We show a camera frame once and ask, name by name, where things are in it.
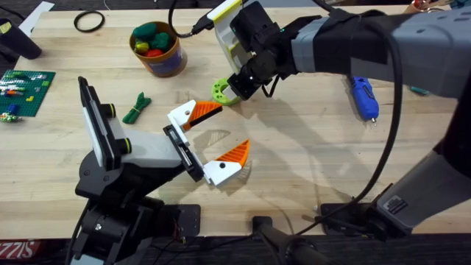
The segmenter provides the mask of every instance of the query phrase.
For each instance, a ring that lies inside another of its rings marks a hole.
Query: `green object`
[[[155,35],[154,39],[149,42],[150,49],[160,49],[162,52],[169,50],[170,36],[168,33],[161,32]]]
[[[141,114],[142,110],[149,106],[152,100],[144,97],[144,92],[141,92],[138,96],[138,101],[132,107],[131,111],[123,118],[125,124],[134,124]]]
[[[222,91],[228,86],[229,84],[227,83],[227,78],[221,78],[214,83],[213,88],[211,89],[211,94],[213,95],[213,99],[223,106],[231,106],[239,102],[239,100],[241,100],[240,97],[236,97],[233,100],[229,100],[222,93]]]
[[[135,28],[132,31],[132,36],[139,40],[151,41],[155,33],[157,33],[157,25],[155,23],[148,23]]]
[[[7,70],[0,80],[0,87],[16,85],[25,88],[25,90],[23,96],[0,96],[0,113],[3,113],[10,104],[17,104],[19,107],[18,113],[16,113],[17,116],[36,116],[55,74],[54,72],[45,71]],[[41,86],[42,88],[37,92],[35,88]],[[28,102],[26,99],[31,96],[33,100]]]
[[[14,122],[14,121],[19,121],[19,120],[21,120],[21,117],[18,117],[17,115],[12,115],[9,113],[0,114],[0,121],[3,121],[3,122]]]
[[[411,89],[411,91],[414,92],[414,93],[418,93],[420,96],[427,96],[430,93],[425,89],[416,88],[416,87],[413,87],[413,86],[410,86],[409,89]]]
[[[146,41],[135,40],[134,52],[143,54],[147,51],[149,51],[149,44]]]

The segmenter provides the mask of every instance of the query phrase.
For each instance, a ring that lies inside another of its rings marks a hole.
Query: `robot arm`
[[[241,46],[255,55],[229,78],[231,91],[223,93],[247,100],[273,77],[300,72],[394,81],[385,40],[368,29],[370,22],[396,40],[405,84],[459,101],[447,135],[362,212],[362,225],[386,239],[409,234],[428,217],[471,199],[471,126],[464,117],[471,113],[471,7],[390,16],[372,10],[361,18],[338,10],[330,18],[298,18],[281,29],[255,2],[230,23]]]
[[[406,15],[373,10],[361,18],[343,13],[336,18],[298,18],[280,29],[255,2],[230,26],[246,51],[256,55],[229,83],[236,95],[247,100],[276,75],[284,80],[300,72],[328,72],[393,81],[385,40],[365,26],[372,21],[397,41],[405,84],[459,98],[471,70],[470,14],[469,7]]]
[[[114,105],[100,103],[85,78],[79,77],[79,84],[93,151],[80,165],[75,192],[88,204],[68,251],[74,258],[66,263],[137,264],[152,237],[197,235],[199,205],[164,205],[146,195],[185,171],[195,182],[205,178],[217,186],[242,169],[248,140],[204,165],[189,149],[185,133],[222,106],[191,100],[167,115],[164,134],[141,132],[122,128]],[[178,229],[183,226],[185,234]]]

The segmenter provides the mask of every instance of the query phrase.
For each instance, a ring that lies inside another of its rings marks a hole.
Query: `wooden tabletop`
[[[372,7],[346,7],[360,13]],[[404,6],[375,7],[401,13]],[[268,9],[284,26],[319,8]],[[207,10],[178,10],[174,24],[187,32]],[[134,27],[166,21],[165,10],[104,11],[105,26],[94,33],[74,29],[79,12],[42,14],[32,39],[43,49],[36,60],[21,58],[15,69],[55,71],[52,86],[34,118],[0,124],[0,239],[70,237],[85,199],[74,193],[79,165],[91,150],[79,101],[78,76],[92,84],[102,102],[114,103],[118,117],[141,91],[152,104],[135,125],[163,133],[166,114],[188,100],[209,100],[210,88],[231,74],[214,32],[182,41],[188,65],[177,77],[157,78],[128,46]],[[86,18],[92,26],[97,18]],[[370,80],[380,104],[378,126],[358,119],[343,76],[298,74],[278,84],[267,99],[261,91],[226,107],[186,135],[203,160],[211,160],[243,140],[251,140],[243,173],[215,188],[186,173],[150,196],[165,203],[198,203],[201,235],[249,233],[252,216],[267,215],[287,233],[309,225],[313,207],[346,202],[371,177],[383,151],[392,112],[392,84]],[[403,115],[394,151],[366,201],[401,178],[443,136],[456,105],[452,99],[420,97],[404,90]],[[415,233],[470,232],[471,203],[465,202],[423,222]],[[310,233],[322,233],[321,227]]]

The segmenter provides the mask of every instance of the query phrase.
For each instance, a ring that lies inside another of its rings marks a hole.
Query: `green ring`
[[[231,106],[241,100],[240,97],[236,97],[233,100],[229,100],[226,95],[222,93],[222,91],[227,86],[229,86],[229,84],[227,83],[227,78],[221,78],[214,83],[213,88],[211,89],[211,95],[213,96],[214,101],[218,102],[223,106]]]

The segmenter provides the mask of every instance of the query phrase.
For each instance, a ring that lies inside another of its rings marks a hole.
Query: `green lego baseplate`
[[[55,74],[47,71],[7,70],[0,80],[0,93],[15,90],[15,87],[21,90],[24,88],[24,91],[18,91],[23,93],[21,96],[0,95],[0,113],[6,111],[10,104],[17,104],[17,116],[36,116]]]

